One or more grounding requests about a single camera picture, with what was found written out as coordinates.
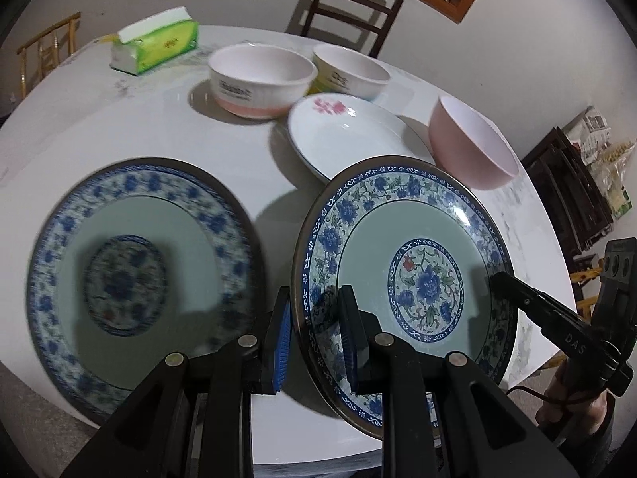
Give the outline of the person's right hand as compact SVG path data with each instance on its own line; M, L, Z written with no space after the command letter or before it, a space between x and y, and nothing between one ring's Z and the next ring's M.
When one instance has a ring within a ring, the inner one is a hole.
M568 359L557 367L544 395L556 400L556 404L546 400L542 402L535 414L539 426L558 423L569 412L574 416L572 431L576 435L593 435L602 427L607 414L608 393L602 391L592 397L590 392L575 391Z

